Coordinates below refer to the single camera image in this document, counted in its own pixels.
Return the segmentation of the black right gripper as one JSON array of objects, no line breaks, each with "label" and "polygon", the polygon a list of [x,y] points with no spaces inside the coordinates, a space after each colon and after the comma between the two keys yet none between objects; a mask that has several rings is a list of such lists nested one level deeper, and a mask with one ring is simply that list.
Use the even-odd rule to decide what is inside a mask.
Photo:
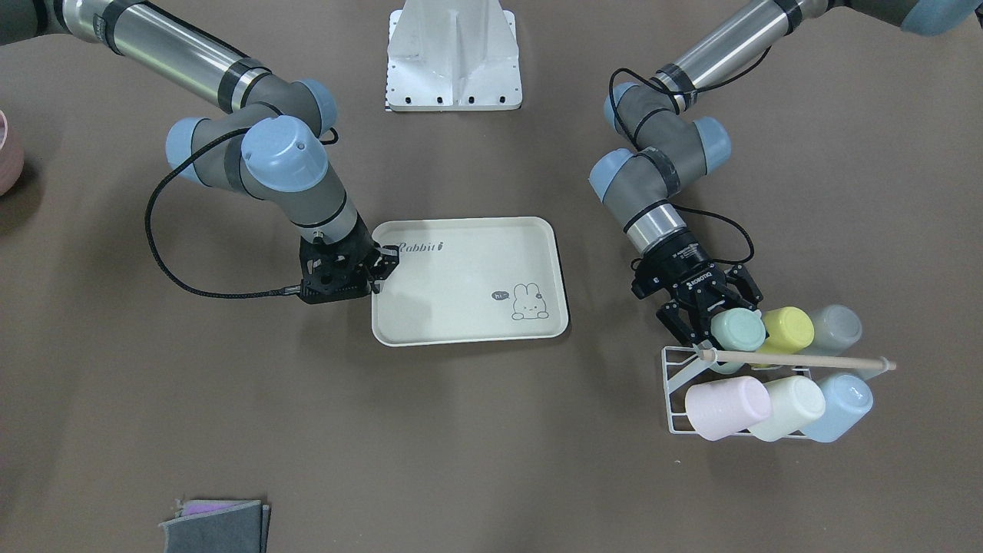
[{"label": "black right gripper", "polygon": [[299,298],[316,305],[381,293],[384,280],[398,266],[400,251],[396,245],[376,244],[365,227],[355,227],[331,244],[302,238],[299,255]]}]

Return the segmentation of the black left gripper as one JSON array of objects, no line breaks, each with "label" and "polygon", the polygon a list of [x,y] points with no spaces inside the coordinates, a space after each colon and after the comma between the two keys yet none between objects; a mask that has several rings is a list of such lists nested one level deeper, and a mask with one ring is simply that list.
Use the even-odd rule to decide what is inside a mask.
[{"label": "black left gripper", "polygon": [[[681,346],[712,343],[710,306],[737,307],[741,297],[745,308],[757,311],[764,299],[745,263],[726,273],[723,263],[732,264],[713,258],[695,238],[661,238],[642,249],[630,290],[638,299],[668,291],[673,299],[657,311],[657,321]],[[708,295],[709,303],[696,295]]]}]

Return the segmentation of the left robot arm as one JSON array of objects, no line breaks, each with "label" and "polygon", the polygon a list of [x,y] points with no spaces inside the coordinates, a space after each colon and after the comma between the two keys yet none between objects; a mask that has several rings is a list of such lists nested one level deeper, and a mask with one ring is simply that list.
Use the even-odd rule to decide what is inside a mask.
[{"label": "left robot arm", "polygon": [[733,146],[712,117],[684,112],[703,92],[749,73],[802,22],[840,7],[839,1],[751,1],[681,58],[653,77],[610,83],[605,119],[629,148],[605,154],[590,185],[637,250],[632,293],[666,291],[657,318],[684,346],[777,353],[810,346],[814,326],[797,308],[762,313],[762,293],[746,261],[709,255],[671,200],[730,158]]}]

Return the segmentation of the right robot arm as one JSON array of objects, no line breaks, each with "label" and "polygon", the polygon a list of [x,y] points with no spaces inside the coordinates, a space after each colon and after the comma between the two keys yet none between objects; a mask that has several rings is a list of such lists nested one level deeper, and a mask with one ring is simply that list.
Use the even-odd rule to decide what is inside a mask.
[{"label": "right robot arm", "polygon": [[166,276],[151,227],[152,210],[177,177],[276,204],[300,234],[298,286],[264,291],[308,304],[379,293],[399,252],[372,238],[329,160],[323,136],[337,107],[319,81],[288,81],[260,61],[150,1],[4,1],[2,43],[64,34],[101,43],[223,111],[190,117],[167,136],[171,167],[151,193],[144,227]]}]

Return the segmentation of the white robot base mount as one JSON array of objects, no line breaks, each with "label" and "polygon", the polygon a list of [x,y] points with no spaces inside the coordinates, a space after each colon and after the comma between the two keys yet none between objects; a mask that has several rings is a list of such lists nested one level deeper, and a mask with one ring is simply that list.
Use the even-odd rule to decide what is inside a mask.
[{"label": "white robot base mount", "polygon": [[407,1],[389,15],[386,109],[516,110],[516,18],[498,1]]}]

